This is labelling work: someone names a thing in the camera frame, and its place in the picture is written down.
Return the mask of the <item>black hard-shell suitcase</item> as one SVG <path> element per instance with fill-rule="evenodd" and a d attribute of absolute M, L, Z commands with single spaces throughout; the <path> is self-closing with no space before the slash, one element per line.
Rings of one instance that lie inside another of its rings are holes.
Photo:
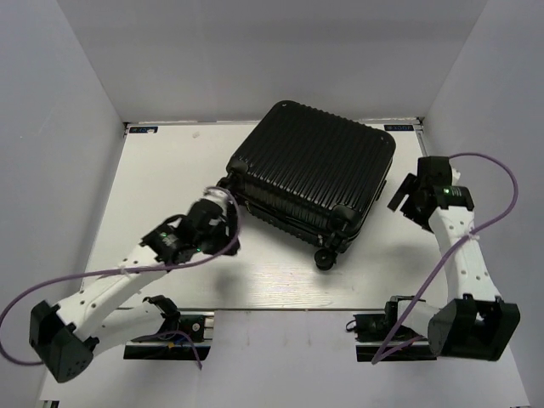
<path fill-rule="evenodd" d="M 269 110 L 235 150 L 218 186 L 254 217 L 317 247 L 331 269 L 386 184 L 387 132 L 291 100 Z"/>

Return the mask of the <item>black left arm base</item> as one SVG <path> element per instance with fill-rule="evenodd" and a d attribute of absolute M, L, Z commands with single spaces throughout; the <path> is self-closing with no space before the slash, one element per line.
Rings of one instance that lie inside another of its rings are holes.
<path fill-rule="evenodd" d="M 177 325 L 162 327 L 149 340 L 127 343 L 123 359 L 202 362 L 211 349 L 213 326 L 213 312 L 182 312 Z"/>

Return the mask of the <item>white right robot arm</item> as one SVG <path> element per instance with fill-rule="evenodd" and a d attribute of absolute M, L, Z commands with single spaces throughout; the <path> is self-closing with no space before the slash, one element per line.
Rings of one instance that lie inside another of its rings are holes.
<path fill-rule="evenodd" d="M 520 322 L 518 305 L 503 300 L 479 245 L 479 232 L 505 218 L 516 200 L 477 226 L 473 198 L 459 177 L 449 157 L 421 157 L 388 204 L 433 234 L 441 259 L 414 296 L 388 302 L 387 335 L 372 364 L 420 339 L 436 357 L 497 361 Z"/>

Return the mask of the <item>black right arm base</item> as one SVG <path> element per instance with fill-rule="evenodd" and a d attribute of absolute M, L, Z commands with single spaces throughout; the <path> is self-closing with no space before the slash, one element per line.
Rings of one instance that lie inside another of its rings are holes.
<path fill-rule="evenodd" d="M 356 360 L 360 363 L 371 362 L 389 332 L 383 312 L 355 314 L 345 325 L 345 330 L 354 334 Z M 383 362 L 434 360 L 436 357 L 431 353 L 427 339 L 424 338 L 387 356 Z"/>

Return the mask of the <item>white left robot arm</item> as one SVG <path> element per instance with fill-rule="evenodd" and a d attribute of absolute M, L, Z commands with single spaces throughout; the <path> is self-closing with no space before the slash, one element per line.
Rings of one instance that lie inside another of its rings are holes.
<path fill-rule="evenodd" d="M 241 211 L 225 190 L 212 188 L 187 214 L 165 219 L 144 235 L 113 274 L 101 273 L 79 292 L 31 310 L 30 345 L 57 383 L 79 376 L 94 357 L 132 340 L 191 343 L 181 314 L 163 295 L 142 289 L 182 268 L 240 248 Z"/>

